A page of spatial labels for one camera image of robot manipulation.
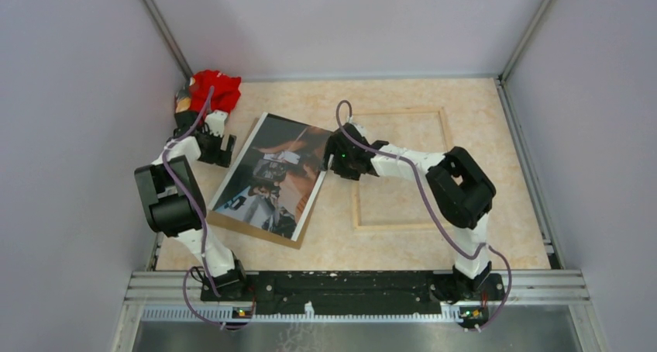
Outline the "light wooden picture frame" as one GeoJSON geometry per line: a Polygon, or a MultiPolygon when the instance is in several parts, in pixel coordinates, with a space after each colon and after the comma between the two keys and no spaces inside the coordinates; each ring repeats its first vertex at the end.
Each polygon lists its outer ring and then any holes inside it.
{"type": "MultiPolygon", "coordinates": [[[[366,138],[410,150],[443,154],[454,146],[444,108],[356,109],[353,121],[366,138]]],[[[362,176],[352,185],[352,218],[357,232],[434,229],[414,181],[362,176]]]]}

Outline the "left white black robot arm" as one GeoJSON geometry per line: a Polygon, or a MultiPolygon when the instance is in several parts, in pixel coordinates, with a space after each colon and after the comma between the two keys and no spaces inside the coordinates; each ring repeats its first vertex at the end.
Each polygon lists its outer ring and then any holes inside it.
{"type": "Polygon", "coordinates": [[[235,301],[245,296],[249,281],[235,254],[208,228],[205,200],[190,163],[229,166],[236,137],[225,135],[227,112],[199,116],[178,113],[174,135],[156,160],[135,169],[134,178],[150,229],[183,244],[201,264],[205,284],[235,301]]]}

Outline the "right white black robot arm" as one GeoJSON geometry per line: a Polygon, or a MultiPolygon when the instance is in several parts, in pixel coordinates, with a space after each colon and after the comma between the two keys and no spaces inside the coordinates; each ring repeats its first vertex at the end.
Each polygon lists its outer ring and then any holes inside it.
{"type": "Polygon", "coordinates": [[[426,153],[382,140],[368,143],[363,131],[362,126],[347,123],[333,132],[325,146],[323,170],[354,181],[369,174],[415,182],[429,215],[456,252],[456,293],[475,299],[485,290],[491,271],[486,243],[497,193],[494,184],[462,147],[426,153]]]}

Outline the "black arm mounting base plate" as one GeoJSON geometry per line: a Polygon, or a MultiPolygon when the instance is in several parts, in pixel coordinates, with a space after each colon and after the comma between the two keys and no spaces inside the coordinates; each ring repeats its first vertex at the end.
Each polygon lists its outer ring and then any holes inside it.
{"type": "Polygon", "coordinates": [[[203,302],[244,302],[258,316],[405,316],[438,314],[449,305],[500,301],[504,284],[490,273],[479,284],[449,271],[260,271],[222,286],[202,285],[203,302]]]}

